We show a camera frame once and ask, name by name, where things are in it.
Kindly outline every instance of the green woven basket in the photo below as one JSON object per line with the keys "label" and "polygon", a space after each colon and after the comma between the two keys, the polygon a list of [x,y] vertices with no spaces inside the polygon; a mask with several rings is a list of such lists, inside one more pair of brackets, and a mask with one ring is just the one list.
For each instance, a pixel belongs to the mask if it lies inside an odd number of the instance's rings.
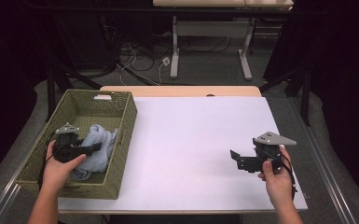
{"label": "green woven basket", "polygon": [[[104,100],[96,100],[94,97],[97,95],[107,97],[104,97]],[[55,130],[69,122],[80,128],[79,138],[83,139],[92,124],[100,124],[110,132],[118,128],[117,140],[106,172],[92,174],[85,181],[69,179],[60,197],[117,199],[136,114],[137,109],[130,92],[68,90],[35,141],[16,177],[16,183],[22,188],[38,193],[37,179],[46,142]]]}

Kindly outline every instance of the cloth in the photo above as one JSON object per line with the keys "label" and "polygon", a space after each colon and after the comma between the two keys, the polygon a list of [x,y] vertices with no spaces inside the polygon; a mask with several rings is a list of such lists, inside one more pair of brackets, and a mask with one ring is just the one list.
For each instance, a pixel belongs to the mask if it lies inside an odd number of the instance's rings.
{"label": "cloth", "polygon": [[101,150],[92,153],[85,161],[78,165],[71,173],[74,180],[87,180],[91,173],[103,173],[106,170],[109,159],[113,153],[118,129],[112,133],[104,127],[94,124],[90,127],[89,133],[81,144],[82,147],[89,147],[93,144],[102,143]]}

